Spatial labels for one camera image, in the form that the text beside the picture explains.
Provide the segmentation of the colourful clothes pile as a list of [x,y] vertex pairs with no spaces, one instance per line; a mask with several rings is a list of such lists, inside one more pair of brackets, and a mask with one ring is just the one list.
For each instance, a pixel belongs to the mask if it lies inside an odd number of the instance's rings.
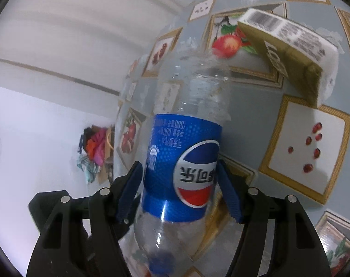
[[85,128],[77,153],[77,167],[84,173],[87,184],[113,183],[114,125]]

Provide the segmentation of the gold white carton box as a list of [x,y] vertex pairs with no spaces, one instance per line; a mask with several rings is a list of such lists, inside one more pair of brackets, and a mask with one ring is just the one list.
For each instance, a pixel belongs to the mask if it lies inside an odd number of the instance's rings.
[[339,52],[316,32],[276,14],[249,8],[238,27],[265,62],[274,67],[314,107],[333,92]]

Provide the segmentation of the pomegranate pattern tablecloth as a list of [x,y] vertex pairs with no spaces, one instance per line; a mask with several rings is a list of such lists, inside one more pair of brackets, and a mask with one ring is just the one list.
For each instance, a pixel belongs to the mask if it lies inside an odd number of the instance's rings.
[[191,4],[163,29],[179,44],[209,47],[250,6],[292,19],[335,44],[332,95],[309,108],[301,94],[249,47],[230,60],[231,121],[221,157],[265,194],[298,196],[313,221],[333,276],[350,276],[350,3],[347,0],[211,0],[196,17]]

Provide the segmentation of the Pepsi plastic bottle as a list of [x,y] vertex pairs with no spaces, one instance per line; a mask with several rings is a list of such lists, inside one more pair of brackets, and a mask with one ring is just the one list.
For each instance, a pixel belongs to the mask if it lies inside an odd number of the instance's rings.
[[152,276],[171,276],[196,252],[230,119],[230,72],[215,49],[168,56],[159,73],[134,234]]

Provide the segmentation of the white curtain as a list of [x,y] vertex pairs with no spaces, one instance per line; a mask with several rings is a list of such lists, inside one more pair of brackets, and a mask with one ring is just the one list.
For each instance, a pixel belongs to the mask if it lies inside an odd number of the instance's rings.
[[0,0],[0,87],[114,117],[129,66],[199,0]]

